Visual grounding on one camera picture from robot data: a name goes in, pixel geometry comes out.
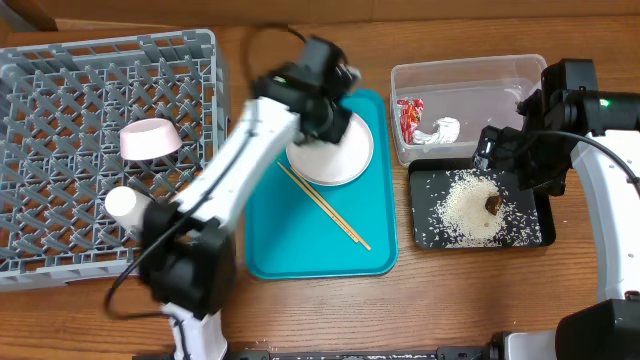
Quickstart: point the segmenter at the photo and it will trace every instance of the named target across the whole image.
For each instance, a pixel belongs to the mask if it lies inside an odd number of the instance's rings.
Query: wooden table
[[[388,104],[398,64],[441,59],[541,54],[592,58],[601,90],[640,92],[638,17],[540,18],[298,26],[335,41]],[[231,66],[233,115],[247,96],[239,63],[246,29],[213,29]],[[140,31],[12,34],[11,46],[123,36]],[[258,41],[256,71],[294,57],[284,35]],[[547,249],[420,251],[413,244],[406,169],[393,158],[400,254],[387,275],[350,279],[261,281],[238,256],[239,279],[223,311],[235,350],[276,352],[435,349],[485,343],[497,331],[552,329],[596,301],[597,266],[582,188],[575,173],[552,200],[557,241]],[[242,243],[242,231],[238,234]],[[127,359],[169,349],[165,320],[113,322],[100,306],[111,280],[0,295],[0,357]],[[156,309],[148,291],[128,281],[117,296],[127,310]]]

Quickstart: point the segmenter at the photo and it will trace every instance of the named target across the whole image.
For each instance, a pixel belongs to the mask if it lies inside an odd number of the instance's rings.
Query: transparent container
[[[471,157],[487,125],[522,128],[516,103],[540,86],[547,63],[540,55],[494,56],[398,65],[391,70],[393,137],[404,166],[416,159]],[[397,101],[422,99],[424,110],[417,130],[437,131],[436,121],[451,117],[460,134],[450,144],[407,144],[400,129]]]

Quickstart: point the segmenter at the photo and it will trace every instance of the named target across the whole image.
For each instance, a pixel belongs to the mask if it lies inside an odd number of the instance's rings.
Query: gray plastic dish rack
[[[107,214],[107,192],[187,186],[226,137],[227,74],[209,30],[0,50],[0,291],[121,272],[136,234]],[[183,146],[123,160],[119,129],[150,117]]]

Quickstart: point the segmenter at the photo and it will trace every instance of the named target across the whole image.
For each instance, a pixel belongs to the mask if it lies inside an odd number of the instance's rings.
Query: turquoise tray
[[[355,243],[275,163],[246,206],[247,267],[262,279],[382,275],[398,259],[387,116],[382,98],[358,90],[344,106],[373,134],[373,158],[356,180],[313,187],[369,243]],[[286,155],[280,161],[288,165]]]

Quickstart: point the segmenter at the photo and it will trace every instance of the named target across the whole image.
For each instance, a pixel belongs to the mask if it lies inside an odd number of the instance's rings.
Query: wooden chopstick
[[[364,241],[364,239],[362,239],[362,237],[360,235],[358,235],[358,233],[349,225],[349,223],[347,223],[342,216],[340,216],[340,214],[338,214],[338,212],[335,211],[335,209],[333,207],[331,207],[331,205],[329,205],[329,203],[327,203],[327,201],[320,195],[318,194],[318,192],[316,191],[316,189],[313,188],[313,186],[311,186],[311,184],[309,184],[305,179],[298,177],[296,175],[294,175],[291,171],[289,171],[289,169],[286,168],[286,166],[282,165],[282,163],[280,163],[279,161],[276,161],[276,163],[278,164],[278,166],[280,166],[280,168],[287,174],[289,175],[289,177],[307,194],[309,195],[309,197],[315,201],[316,204],[318,204],[318,206],[320,206],[320,208],[322,210],[324,210],[325,213],[327,213],[327,215],[329,215],[329,217],[335,221],[336,224],[338,224],[338,226],[340,226],[340,228],[347,233],[347,235],[349,235],[349,237],[355,241],[356,243],[361,243],[367,250],[371,250],[371,246],[369,246],[369,244],[367,244],[366,241]]]

